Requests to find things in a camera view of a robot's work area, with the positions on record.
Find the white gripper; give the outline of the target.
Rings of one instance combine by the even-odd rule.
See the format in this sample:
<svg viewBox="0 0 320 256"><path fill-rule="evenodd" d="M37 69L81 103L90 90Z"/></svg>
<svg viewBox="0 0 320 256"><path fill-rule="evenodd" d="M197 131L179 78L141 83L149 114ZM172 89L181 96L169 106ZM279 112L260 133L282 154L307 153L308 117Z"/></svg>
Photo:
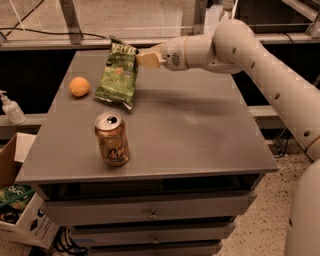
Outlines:
<svg viewBox="0 0 320 256"><path fill-rule="evenodd" d="M187 70L185 54L186 37L176 37L149 48L142 48L136 56L140 66L159 68L163 63L171 71Z"/></svg>

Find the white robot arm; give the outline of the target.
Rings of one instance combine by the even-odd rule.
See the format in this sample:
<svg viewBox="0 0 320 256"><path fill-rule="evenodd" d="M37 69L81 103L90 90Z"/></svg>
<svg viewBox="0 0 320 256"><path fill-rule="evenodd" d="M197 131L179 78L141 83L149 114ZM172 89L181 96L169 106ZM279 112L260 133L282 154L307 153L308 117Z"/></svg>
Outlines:
<svg viewBox="0 0 320 256"><path fill-rule="evenodd" d="M320 256L320 90L271 54L244 22L229 19L212 34L180 36L141 51L141 66L245 72L313 163L292 201L284 256Z"/></svg>

